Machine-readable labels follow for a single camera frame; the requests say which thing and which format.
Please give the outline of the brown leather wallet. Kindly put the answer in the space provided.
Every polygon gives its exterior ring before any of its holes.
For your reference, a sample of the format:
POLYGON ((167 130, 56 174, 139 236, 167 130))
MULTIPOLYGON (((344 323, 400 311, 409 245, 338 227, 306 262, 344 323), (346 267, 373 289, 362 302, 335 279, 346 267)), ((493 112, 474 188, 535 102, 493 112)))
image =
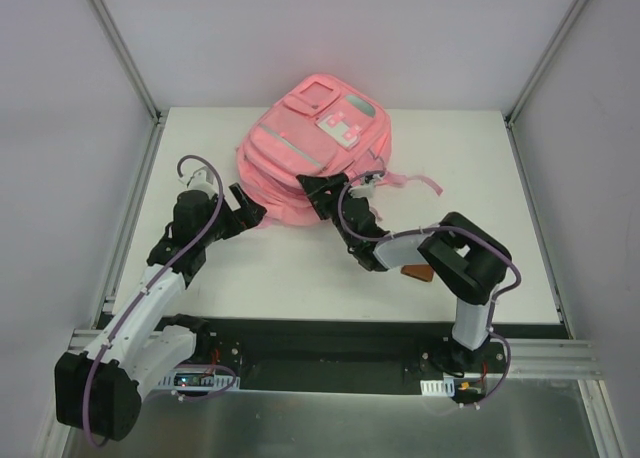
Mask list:
POLYGON ((426 283, 432 282, 434 277, 433 269, 427 264, 404 265, 401 274, 426 283))

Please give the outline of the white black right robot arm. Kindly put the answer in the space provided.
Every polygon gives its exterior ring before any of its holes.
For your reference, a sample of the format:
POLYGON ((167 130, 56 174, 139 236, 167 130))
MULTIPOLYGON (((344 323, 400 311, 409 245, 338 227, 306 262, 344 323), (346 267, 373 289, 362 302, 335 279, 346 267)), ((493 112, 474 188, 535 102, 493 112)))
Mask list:
POLYGON ((456 377, 473 372, 486 359, 497 298, 517 288, 522 275, 504 245, 458 212, 437 224, 398 233, 377 223, 367 198, 355 183, 371 181, 378 170, 352 179, 340 173, 328 177, 296 177, 312 208, 331 221, 347 251, 370 272, 428 266, 456 297, 456 315, 446 344, 428 353, 432 365, 456 377))

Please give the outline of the pink student backpack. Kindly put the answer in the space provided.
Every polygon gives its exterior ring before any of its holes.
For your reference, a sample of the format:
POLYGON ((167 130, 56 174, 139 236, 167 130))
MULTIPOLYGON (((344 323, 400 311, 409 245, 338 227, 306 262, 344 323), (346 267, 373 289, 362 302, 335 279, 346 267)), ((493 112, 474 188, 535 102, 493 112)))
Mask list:
POLYGON ((431 178, 391 172, 392 126, 387 111, 351 85, 328 74, 306 77, 252 125, 236 149, 240 184, 266 209, 266 223, 307 227, 320 218, 297 180, 299 175, 353 178, 381 170, 374 183, 404 187, 431 178))

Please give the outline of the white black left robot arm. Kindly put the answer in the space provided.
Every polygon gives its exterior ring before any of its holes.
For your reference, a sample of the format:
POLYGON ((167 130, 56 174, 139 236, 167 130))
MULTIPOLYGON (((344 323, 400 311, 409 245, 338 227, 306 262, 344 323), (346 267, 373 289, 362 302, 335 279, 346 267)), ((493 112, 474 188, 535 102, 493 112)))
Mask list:
POLYGON ((137 291, 79 353, 65 352, 54 367, 55 416, 89 436, 120 441, 133 429, 145 398, 175 366, 204 365, 212 355, 209 324, 189 315, 171 318, 151 334, 206 262, 207 247, 257 227, 266 215, 238 184, 231 209, 213 191, 180 193, 172 219, 151 249, 137 291))

